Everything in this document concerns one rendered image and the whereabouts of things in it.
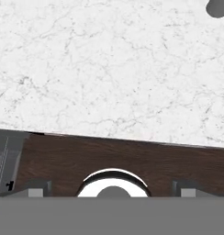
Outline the dark wood cupboard front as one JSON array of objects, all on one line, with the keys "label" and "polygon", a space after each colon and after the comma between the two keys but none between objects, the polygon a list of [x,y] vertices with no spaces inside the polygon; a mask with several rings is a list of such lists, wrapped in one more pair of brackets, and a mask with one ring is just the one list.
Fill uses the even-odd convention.
[{"label": "dark wood cupboard front", "polygon": [[37,134],[24,143],[16,186],[47,179],[54,196],[74,196],[87,175],[106,168],[136,174],[153,196],[169,196],[175,179],[224,196],[224,149]]}]

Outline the white and black round knob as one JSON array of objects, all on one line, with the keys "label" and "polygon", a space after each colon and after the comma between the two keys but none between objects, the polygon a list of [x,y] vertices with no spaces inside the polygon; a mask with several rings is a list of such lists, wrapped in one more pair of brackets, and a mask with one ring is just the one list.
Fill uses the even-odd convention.
[{"label": "white and black round knob", "polygon": [[76,196],[121,199],[151,197],[151,191],[136,174],[123,169],[107,168],[86,176]]}]

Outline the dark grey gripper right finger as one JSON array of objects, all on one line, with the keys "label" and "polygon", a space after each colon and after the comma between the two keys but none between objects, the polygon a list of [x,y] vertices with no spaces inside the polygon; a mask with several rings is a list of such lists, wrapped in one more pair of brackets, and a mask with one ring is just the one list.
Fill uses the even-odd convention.
[{"label": "dark grey gripper right finger", "polygon": [[172,193],[177,197],[224,197],[222,194],[209,193],[198,183],[188,180],[173,180]]}]

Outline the grey dishwasher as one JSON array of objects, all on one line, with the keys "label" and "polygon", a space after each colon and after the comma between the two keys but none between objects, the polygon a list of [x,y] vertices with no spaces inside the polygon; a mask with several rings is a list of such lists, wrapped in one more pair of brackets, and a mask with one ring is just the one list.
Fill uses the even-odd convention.
[{"label": "grey dishwasher", "polygon": [[25,139],[25,131],[0,129],[0,194],[12,191]]}]

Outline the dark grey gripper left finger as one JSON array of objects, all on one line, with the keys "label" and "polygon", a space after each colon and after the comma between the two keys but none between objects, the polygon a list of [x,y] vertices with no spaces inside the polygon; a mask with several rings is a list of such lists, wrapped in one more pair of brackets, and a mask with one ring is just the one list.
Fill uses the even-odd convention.
[{"label": "dark grey gripper left finger", "polygon": [[33,180],[21,188],[1,193],[0,197],[48,197],[51,196],[51,180]]}]

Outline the grey rounded object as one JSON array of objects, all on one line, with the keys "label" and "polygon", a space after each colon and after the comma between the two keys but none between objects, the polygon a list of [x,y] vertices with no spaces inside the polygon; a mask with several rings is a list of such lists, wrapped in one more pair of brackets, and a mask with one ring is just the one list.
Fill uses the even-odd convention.
[{"label": "grey rounded object", "polygon": [[206,5],[206,11],[211,17],[224,17],[224,0],[209,0]]}]

